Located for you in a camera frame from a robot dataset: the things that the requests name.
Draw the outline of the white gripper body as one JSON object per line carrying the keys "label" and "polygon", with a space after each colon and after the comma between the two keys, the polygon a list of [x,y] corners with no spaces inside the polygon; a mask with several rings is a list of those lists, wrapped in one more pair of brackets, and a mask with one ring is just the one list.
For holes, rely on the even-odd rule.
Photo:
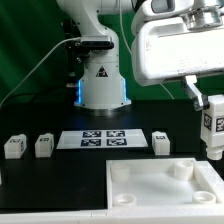
{"label": "white gripper body", "polygon": [[181,17],[145,23],[132,43],[135,80],[142,86],[224,72],[224,26],[189,31]]}

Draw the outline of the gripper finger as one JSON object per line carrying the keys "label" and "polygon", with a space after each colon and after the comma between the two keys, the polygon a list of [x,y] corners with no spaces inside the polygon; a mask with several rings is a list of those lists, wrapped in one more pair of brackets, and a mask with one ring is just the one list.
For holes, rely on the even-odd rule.
{"label": "gripper finger", "polygon": [[182,87],[188,97],[192,100],[195,111],[206,110],[210,107],[208,97],[203,95],[196,87],[197,77],[195,75],[184,76],[181,80]]}

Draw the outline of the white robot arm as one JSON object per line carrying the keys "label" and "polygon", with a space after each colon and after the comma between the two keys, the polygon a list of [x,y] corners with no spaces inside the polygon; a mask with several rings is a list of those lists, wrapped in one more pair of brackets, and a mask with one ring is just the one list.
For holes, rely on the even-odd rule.
{"label": "white robot arm", "polygon": [[209,106],[197,79],[224,72],[224,0],[56,0],[75,22],[84,75],[79,107],[112,111],[131,103],[119,71],[119,38],[101,15],[135,13],[132,71],[142,86],[182,81],[196,110]]}

